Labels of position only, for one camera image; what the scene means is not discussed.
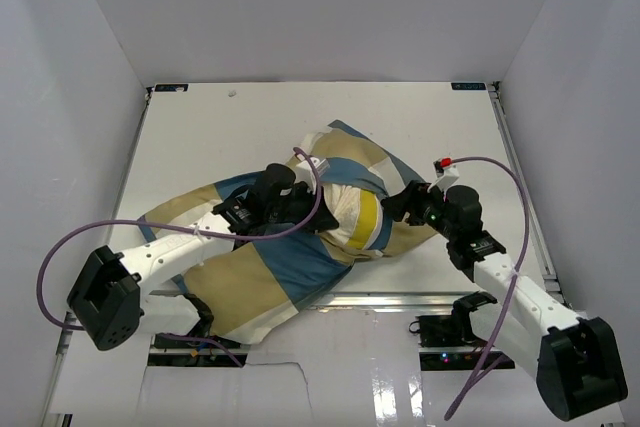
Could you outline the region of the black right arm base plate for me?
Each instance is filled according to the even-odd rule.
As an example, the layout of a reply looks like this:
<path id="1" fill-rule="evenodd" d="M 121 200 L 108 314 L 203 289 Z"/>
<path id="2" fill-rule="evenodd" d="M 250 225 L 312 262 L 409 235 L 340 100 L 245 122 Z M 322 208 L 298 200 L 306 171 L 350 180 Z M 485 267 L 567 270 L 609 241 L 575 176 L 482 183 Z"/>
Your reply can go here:
<path id="1" fill-rule="evenodd" d="M 409 324 L 408 330 L 420 338 L 421 347 L 484 347 L 488 335 L 478 337 L 471 326 L 471 314 L 486 305 L 499 305 L 487 292 L 465 295 L 453 303 L 448 315 L 422 315 Z"/>

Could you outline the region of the white pillow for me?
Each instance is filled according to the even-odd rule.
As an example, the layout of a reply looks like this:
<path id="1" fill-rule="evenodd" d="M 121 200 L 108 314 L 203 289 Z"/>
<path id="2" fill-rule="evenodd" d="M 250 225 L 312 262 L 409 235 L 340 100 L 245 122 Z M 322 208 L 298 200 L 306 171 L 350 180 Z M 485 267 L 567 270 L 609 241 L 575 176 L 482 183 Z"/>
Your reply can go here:
<path id="1" fill-rule="evenodd" d="M 382 175 L 373 168 L 387 158 L 384 151 L 337 128 L 306 135 L 300 147 L 329 163 L 321 177 L 324 199 L 339 223 L 329 235 L 341 246 L 369 249 L 381 232 L 380 200 L 388 194 Z"/>

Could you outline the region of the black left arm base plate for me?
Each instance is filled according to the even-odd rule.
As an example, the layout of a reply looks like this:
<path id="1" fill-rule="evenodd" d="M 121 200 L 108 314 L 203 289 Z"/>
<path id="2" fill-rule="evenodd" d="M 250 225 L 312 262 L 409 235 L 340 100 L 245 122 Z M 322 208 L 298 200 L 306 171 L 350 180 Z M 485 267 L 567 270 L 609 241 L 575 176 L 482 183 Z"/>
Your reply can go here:
<path id="1" fill-rule="evenodd" d="M 155 337 L 147 365 L 184 368 L 236 368 L 245 365 L 248 346 L 219 337 L 212 337 L 212 341 L 213 343 Z"/>

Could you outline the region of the blue beige white checked pillowcase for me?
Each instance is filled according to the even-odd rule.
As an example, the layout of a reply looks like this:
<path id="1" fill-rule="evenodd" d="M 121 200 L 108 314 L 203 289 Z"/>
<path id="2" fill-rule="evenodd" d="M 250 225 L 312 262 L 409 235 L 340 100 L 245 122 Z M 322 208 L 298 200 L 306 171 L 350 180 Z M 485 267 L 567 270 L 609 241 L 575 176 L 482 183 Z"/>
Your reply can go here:
<path id="1" fill-rule="evenodd" d="M 334 128 L 370 140 L 340 120 L 319 132 Z M 387 156 L 373 166 L 388 191 L 381 204 L 383 199 L 402 192 L 411 181 L 423 179 L 401 159 L 379 147 Z M 381 232 L 367 250 L 339 245 L 329 235 L 331 230 L 318 234 L 299 230 L 276 240 L 247 243 L 197 264 L 173 280 L 181 294 L 194 295 L 213 313 L 214 320 L 205 335 L 257 344 L 330 291 L 356 263 L 402 255 L 435 234 L 428 226 L 395 222 L 382 206 L 381 210 Z"/>

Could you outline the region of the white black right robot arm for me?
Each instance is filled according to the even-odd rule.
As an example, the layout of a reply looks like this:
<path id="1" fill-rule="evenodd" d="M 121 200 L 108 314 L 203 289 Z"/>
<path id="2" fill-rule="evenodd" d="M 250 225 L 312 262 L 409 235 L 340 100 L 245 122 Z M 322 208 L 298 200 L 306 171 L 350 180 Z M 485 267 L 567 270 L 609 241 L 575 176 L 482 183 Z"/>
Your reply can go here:
<path id="1" fill-rule="evenodd" d="M 451 331 L 459 343 L 484 339 L 497 346 L 535 380 L 544 404 L 562 421 L 627 398 L 613 329 L 565 307 L 516 271 L 505 247 L 484 229 L 474 189 L 441 191 L 411 182 L 382 206 L 396 221 L 442 235 L 453 265 L 479 287 L 454 304 Z"/>

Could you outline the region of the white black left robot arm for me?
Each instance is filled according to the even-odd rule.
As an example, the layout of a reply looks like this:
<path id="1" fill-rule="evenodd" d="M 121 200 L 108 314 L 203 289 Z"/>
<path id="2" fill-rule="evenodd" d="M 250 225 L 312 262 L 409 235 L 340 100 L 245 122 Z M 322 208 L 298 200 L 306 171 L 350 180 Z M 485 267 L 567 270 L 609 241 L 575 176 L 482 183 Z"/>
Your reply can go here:
<path id="1" fill-rule="evenodd" d="M 323 199 L 327 160 L 312 157 L 289 168 L 273 163 L 188 227 L 139 247 L 91 252 L 67 303 L 100 351 L 137 332 L 182 338 L 199 346 L 211 334 L 213 313 L 192 294 L 157 294 L 166 281 L 241 243 L 276 240 L 299 230 L 325 231 L 338 222 Z"/>

